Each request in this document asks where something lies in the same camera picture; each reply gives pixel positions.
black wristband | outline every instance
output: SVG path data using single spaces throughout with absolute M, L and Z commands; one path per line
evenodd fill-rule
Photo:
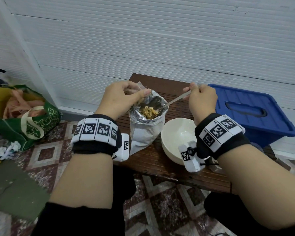
M 112 121 L 114 124 L 117 125 L 115 120 L 102 114 L 92 114 L 90 116 L 87 116 L 86 118 L 104 118 L 109 121 Z M 116 151 L 118 151 L 118 149 L 121 146 L 122 146 L 122 136 L 118 127 L 115 147 L 108 143 L 103 143 L 99 141 L 78 141 L 73 144 L 72 151 L 73 153 L 78 153 L 78 154 L 105 153 L 112 156 Z
M 202 130 L 214 119 L 221 116 L 221 114 L 218 113 L 212 113 L 209 116 L 207 116 L 201 123 L 199 123 L 198 126 L 196 126 L 194 133 L 197 138 L 197 156 L 199 158 L 207 158 L 208 156 L 212 156 L 214 159 L 218 159 L 220 155 L 224 154 L 225 152 L 228 152 L 229 150 L 232 150 L 238 146 L 250 144 L 249 139 L 243 134 L 239 133 L 234 136 L 232 136 L 230 139 L 228 139 L 224 144 L 220 146 L 220 148 L 213 152 L 199 137 Z

box handle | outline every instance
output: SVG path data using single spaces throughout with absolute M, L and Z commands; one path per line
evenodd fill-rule
M 229 110 L 233 110 L 244 115 L 251 115 L 257 118 L 266 117 L 268 115 L 264 108 L 250 106 L 244 103 L 225 102 L 225 105 Z

ceramic bowl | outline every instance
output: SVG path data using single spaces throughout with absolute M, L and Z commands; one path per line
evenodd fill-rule
M 161 132 L 162 147 L 173 162 L 184 165 L 178 146 L 189 141 L 197 141 L 193 120 L 175 118 L 165 123 Z

hand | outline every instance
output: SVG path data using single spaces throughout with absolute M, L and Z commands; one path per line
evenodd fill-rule
M 194 124 L 198 126 L 203 119 L 211 113 L 215 113 L 217 95 L 215 89 L 201 84 L 198 87 L 195 83 L 191 83 L 190 87 L 185 87 L 183 92 L 188 92 L 191 89 L 191 94 L 184 97 L 184 100 L 189 100 L 189 109 L 194 118 Z
M 134 82 L 114 82 L 107 86 L 95 114 L 103 114 L 116 120 L 140 99 L 148 96 L 151 89 L 141 88 Z

blue lid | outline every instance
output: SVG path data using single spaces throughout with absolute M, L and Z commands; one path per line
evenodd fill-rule
M 295 136 L 293 123 L 271 95 L 216 84 L 209 86 L 215 88 L 218 96 L 217 113 L 230 116 L 245 128 Z

